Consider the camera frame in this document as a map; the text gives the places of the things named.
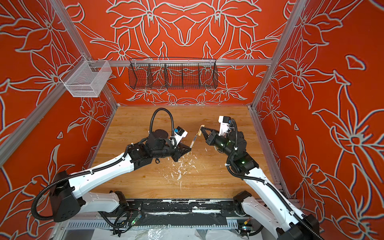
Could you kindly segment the beige pen cap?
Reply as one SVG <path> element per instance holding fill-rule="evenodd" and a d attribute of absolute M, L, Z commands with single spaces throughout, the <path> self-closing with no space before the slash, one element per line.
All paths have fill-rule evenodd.
<path fill-rule="evenodd" d="M 202 128 L 205 127 L 205 125 L 201 125 L 198 131 L 198 136 L 202 135 Z"/>

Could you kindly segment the beige pen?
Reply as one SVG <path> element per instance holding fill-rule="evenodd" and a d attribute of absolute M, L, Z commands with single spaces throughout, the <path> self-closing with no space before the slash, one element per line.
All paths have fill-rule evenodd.
<path fill-rule="evenodd" d="M 199 134 L 196 134 L 195 137 L 193 138 L 193 140 L 192 140 L 192 142 L 191 142 L 191 144 L 190 144 L 190 148 L 191 148 L 191 149 L 192 149 L 192 147 L 193 147 L 193 145 L 194 145 L 194 143 L 195 143 L 195 141 L 196 141 L 198 135 L 199 135 Z"/>

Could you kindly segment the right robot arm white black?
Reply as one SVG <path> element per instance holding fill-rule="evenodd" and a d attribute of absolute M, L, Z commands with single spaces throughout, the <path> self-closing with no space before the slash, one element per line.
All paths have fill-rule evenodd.
<path fill-rule="evenodd" d="M 264 174 L 259 164 L 247 152 L 242 132 L 231 130 L 221 136 L 217 130 L 202 127 L 209 146 L 227 155 L 229 173 L 249 185 L 262 199 L 258 202 L 250 193 L 234 198 L 243 212 L 263 226 L 262 236 L 269 240 L 320 240 L 320 226 L 313 215 L 304 214 L 294 206 Z"/>

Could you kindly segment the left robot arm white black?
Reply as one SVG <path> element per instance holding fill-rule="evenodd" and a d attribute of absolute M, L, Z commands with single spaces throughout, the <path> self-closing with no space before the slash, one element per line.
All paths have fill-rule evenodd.
<path fill-rule="evenodd" d="M 122 193 L 93 194 L 91 190 L 162 158 L 172 158 L 177 162 L 191 151 L 182 143 L 187 134 L 180 127 L 171 136 L 164 130 L 156 130 L 140 142 L 128 145 L 122 154 L 103 164 L 71 175 L 66 171 L 60 172 L 49 194 L 54 222 L 63 222 L 78 213 L 112 213 L 123 207 L 127 202 Z"/>

